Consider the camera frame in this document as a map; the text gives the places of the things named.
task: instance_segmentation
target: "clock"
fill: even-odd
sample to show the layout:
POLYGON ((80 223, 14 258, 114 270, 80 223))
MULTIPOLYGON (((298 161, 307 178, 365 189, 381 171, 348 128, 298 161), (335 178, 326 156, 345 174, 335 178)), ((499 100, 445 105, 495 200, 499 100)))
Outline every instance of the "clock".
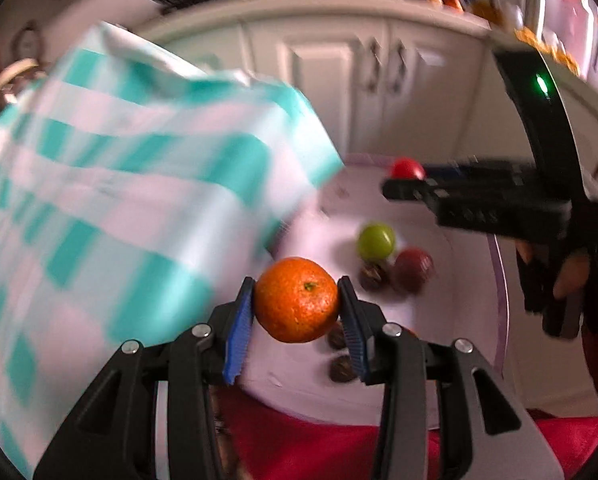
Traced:
POLYGON ((35 22, 28 22, 12 40, 12 56, 16 61, 35 59, 41 62, 44 55, 44 39, 35 22))

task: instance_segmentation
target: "mandarin orange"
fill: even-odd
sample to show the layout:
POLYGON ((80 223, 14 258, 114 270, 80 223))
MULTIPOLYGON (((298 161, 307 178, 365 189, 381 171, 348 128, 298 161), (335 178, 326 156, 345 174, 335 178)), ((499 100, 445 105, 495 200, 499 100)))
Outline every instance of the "mandarin orange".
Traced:
POLYGON ((279 260, 255 285, 255 316, 282 343, 307 343, 324 336, 336 323, 338 308, 337 284, 305 258, 279 260))

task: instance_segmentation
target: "finger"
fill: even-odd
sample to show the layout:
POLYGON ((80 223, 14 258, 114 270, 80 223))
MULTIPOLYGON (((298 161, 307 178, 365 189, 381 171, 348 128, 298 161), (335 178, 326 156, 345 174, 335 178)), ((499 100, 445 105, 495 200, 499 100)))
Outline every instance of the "finger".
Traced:
POLYGON ((562 300, 574 292, 581 290, 590 276, 590 256, 586 251, 573 253, 564 262, 554 282, 553 296, 562 300))
POLYGON ((529 242, 525 242, 524 240, 515 240, 515 247, 517 248, 519 256, 521 256, 521 259, 524 260, 526 265, 529 264, 535 257, 533 254, 533 247, 529 242))

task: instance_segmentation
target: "red fruit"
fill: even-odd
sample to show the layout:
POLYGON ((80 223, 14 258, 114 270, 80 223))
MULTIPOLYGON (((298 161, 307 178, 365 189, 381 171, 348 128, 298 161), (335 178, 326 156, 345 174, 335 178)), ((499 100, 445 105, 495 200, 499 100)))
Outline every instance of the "red fruit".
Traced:
POLYGON ((426 170, 423 166, 412 158, 398 158, 390 171, 391 178, 406 178, 409 180, 424 180, 426 178, 426 170))
POLYGON ((398 292, 417 295, 434 272, 432 256, 423 249, 413 247, 397 256, 391 272, 391 282, 398 292))

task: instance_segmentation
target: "triangular cutout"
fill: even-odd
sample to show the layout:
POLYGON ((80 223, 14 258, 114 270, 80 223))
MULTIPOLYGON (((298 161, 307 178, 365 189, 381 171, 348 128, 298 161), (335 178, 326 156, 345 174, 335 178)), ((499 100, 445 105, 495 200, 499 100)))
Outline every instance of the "triangular cutout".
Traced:
POLYGON ((521 421, 508 400, 484 370, 473 372, 474 385, 479 395, 486 433, 494 436, 521 428, 521 421))
POLYGON ((90 404, 79 417, 77 427, 81 431, 95 434, 108 434, 112 426, 114 406, 121 386, 121 372, 117 371, 99 386, 90 404))

